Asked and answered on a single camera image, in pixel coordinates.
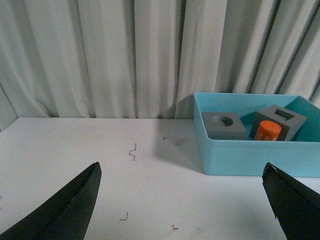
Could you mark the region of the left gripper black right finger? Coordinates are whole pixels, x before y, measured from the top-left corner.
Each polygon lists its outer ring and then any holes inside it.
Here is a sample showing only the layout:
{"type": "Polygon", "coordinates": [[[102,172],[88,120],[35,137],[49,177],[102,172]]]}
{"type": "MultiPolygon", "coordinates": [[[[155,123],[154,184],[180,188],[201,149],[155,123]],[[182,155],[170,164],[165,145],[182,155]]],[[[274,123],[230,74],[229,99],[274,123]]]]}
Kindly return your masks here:
{"type": "Polygon", "coordinates": [[[275,217],[288,240],[320,238],[320,194],[271,163],[262,184],[275,217]]]}

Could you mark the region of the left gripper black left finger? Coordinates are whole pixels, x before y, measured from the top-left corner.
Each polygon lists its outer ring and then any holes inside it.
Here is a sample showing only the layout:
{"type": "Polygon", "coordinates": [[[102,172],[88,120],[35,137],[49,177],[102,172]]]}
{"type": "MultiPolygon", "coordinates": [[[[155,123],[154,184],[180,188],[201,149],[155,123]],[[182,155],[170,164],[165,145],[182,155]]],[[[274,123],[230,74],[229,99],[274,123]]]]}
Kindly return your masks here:
{"type": "Polygon", "coordinates": [[[91,164],[37,209],[4,231],[2,240],[83,240],[102,177],[91,164]]]}

